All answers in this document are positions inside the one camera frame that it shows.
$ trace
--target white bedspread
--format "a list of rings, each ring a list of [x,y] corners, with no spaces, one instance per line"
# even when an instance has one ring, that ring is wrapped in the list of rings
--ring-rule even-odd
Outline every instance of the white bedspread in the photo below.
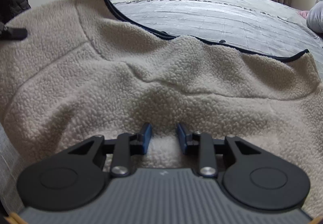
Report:
[[[174,35],[193,35],[276,56],[309,49],[323,77],[323,40],[298,10],[269,0],[111,0],[127,17]]]

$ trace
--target fleece fabric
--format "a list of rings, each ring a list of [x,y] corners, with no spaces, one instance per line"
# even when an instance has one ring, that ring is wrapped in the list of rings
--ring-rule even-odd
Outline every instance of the fleece fabric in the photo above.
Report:
[[[117,20],[105,0],[59,0],[9,25],[0,44],[0,122],[30,163],[92,135],[153,124],[144,167],[185,167],[175,124],[237,135],[301,167],[304,209],[323,213],[323,87],[312,55],[252,54],[193,36],[158,36]]]

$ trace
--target bed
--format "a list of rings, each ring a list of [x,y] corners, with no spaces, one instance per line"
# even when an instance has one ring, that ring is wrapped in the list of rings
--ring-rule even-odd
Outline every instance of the bed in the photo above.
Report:
[[[298,10],[269,0],[111,0],[130,19],[173,35],[225,40],[241,48],[276,56],[304,49],[323,75],[323,40],[309,30]],[[22,203],[16,180],[25,162],[0,125],[0,196],[8,211]]]

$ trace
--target silver screw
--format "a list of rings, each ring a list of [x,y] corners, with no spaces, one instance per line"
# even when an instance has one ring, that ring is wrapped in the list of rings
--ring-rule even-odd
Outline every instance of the silver screw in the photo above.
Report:
[[[111,171],[116,175],[125,175],[128,173],[128,169],[124,166],[115,166]]]
[[[200,174],[206,177],[212,177],[216,174],[216,170],[212,167],[205,166],[200,169]]]

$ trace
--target dark blue piping edge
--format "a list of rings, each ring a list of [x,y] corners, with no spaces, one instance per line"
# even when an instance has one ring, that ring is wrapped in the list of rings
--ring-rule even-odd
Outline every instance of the dark blue piping edge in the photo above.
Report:
[[[179,36],[174,36],[174,35],[170,35],[166,32],[161,32],[161,31],[158,31],[158,30],[155,30],[153,28],[149,28],[147,26],[144,26],[144,25],[141,25],[131,19],[129,19],[128,17],[126,17],[124,14],[122,14],[112,3],[110,0],[104,0],[108,10],[111,12],[111,14],[114,15],[114,17],[120,21],[123,21],[123,22],[129,22],[131,24],[134,24],[136,26],[139,26],[141,28],[143,28],[144,30],[154,34],[155,36],[161,38],[161,39],[164,39],[164,40],[172,40],[174,38],[177,38]],[[273,56],[273,55],[267,55],[267,54],[261,54],[261,53],[258,53],[258,52],[254,52],[254,51],[250,51],[250,50],[247,50],[247,49],[243,49],[243,48],[240,48],[240,47],[236,47],[236,46],[233,46],[233,45],[229,45],[229,44],[225,44],[225,43],[218,43],[218,42],[213,42],[213,41],[209,41],[209,40],[206,40],[206,39],[203,39],[203,38],[199,38],[199,37],[195,37],[196,39],[200,40],[201,42],[205,43],[205,44],[208,44],[208,45],[223,45],[223,46],[228,46],[228,47],[231,47],[231,48],[234,48],[236,50],[238,50],[239,52],[241,53],[245,53],[245,54],[252,54],[252,55],[262,55],[262,56],[266,56],[266,57],[269,57],[269,58],[273,58],[275,60],[278,60],[278,61],[281,61],[283,63],[288,63],[288,62],[292,62],[292,61],[295,61],[297,59],[299,59],[302,55],[306,54],[306,53],[309,53],[309,50],[308,49],[305,49],[291,57],[279,57],[279,56]]]

